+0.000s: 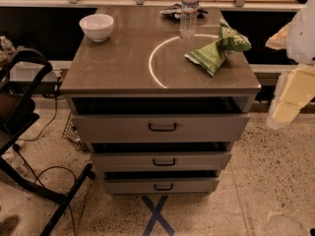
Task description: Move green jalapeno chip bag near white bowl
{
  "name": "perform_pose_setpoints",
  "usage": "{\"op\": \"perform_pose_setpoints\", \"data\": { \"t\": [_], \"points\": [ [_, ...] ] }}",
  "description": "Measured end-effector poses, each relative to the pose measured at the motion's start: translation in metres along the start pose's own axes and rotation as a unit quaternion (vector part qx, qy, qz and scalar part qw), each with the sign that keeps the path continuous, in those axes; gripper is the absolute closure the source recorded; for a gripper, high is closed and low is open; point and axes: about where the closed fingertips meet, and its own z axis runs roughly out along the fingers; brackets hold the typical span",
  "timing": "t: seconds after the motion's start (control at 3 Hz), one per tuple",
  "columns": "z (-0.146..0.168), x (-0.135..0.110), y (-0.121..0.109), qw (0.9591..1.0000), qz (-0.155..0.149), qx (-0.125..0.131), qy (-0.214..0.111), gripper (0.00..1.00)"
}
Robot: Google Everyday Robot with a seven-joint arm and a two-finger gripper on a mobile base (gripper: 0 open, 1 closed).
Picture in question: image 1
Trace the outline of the white and yellow gripper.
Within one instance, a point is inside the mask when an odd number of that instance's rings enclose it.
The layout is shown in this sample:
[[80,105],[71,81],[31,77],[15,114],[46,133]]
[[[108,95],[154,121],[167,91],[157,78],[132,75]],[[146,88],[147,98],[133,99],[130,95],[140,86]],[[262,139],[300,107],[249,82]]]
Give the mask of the white and yellow gripper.
[[283,72],[269,109],[268,127],[276,130],[287,126],[314,97],[314,65],[299,64],[291,72]]

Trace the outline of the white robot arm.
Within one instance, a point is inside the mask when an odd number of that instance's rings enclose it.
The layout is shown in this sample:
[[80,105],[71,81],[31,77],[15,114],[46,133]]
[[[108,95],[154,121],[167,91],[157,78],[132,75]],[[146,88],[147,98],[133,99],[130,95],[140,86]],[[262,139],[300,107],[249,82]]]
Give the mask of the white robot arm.
[[292,71],[278,78],[267,118],[267,125],[276,130],[291,123],[315,97],[315,0],[307,0],[266,46],[285,49],[287,57],[297,62]]

